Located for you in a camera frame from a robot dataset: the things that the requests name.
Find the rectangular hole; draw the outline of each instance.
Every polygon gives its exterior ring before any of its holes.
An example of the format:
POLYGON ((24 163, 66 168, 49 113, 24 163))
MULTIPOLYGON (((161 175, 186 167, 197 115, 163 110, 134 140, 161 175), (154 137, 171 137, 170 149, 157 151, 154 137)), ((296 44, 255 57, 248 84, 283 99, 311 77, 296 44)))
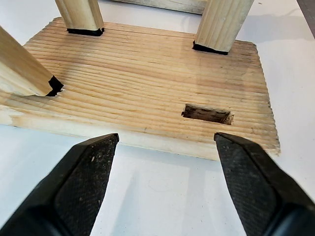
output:
POLYGON ((230 111, 205 108, 193 104, 186 104, 182 116, 229 125, 232 124, 234 119, 234 115, 230 111))

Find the white surface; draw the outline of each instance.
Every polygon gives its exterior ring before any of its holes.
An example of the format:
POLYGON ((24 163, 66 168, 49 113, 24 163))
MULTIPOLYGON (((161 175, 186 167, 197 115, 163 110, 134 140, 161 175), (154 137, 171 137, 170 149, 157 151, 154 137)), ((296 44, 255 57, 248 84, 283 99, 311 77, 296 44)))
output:
MULTIPOLYGON (((196 32, 200 16, 101 2, 105 21, 196 32)), ((20 43, 59 16, 53 0, 2 0, 20 43)), ((295 0, 255 1, 238 39, 257 44, 282 154, 275 161, 315 199, 315 40, 295 0)), ((0 126, 0 225, 83 139, 0 126)), ((219 162, 118 145, 92 235, 244 235, 219 162)))

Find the pine board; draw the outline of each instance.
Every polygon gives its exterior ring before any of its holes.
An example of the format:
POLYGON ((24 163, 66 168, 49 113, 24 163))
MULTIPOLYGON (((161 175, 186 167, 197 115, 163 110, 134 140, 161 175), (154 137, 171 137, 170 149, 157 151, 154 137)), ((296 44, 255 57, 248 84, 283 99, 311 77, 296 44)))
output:
POLYGON ((202 14, 206 0, 114 0, 137 5, 153 6, 163 9, 202 14))
POLYGON ((0 123, 217 159, 213 135, 251 139, 280 152, 256 46, 228 56, 192 50, 194 34, 104 23, 101 37, 68 34, 56 18, 25 48, 63 84, 57 97, 0 92, 0 123), (231 125, 181 116, 185 104, 228 110, 231 125))

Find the stool leg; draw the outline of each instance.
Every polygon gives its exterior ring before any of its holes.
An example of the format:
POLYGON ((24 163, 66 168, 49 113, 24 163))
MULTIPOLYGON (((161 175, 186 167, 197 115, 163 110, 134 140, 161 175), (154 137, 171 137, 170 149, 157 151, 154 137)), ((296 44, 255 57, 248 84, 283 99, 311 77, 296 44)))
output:
POLYGON ((55 0, 69 33, 101 36, 103 18, 97 0, 55 0))
POLYGON ((227 55, 253 0, 208 0, 194 49, 227 55))
POLYGON ((17 95, 56 95, 63 85, 0 27, 0 89, 17 95))

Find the black clamp jaw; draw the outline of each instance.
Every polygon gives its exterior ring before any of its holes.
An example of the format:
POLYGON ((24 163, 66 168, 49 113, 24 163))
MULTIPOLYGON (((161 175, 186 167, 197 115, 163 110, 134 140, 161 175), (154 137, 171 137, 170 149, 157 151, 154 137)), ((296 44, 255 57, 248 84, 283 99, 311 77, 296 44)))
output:
POLYGON ((215 141, 228 191, 248 236, 313 236, 315 205, 262 147, 224 133, 215 141))
POLYGON ((73 146, 0 230, 0 236, 89 236, 103 202, 117 134, 73 146))

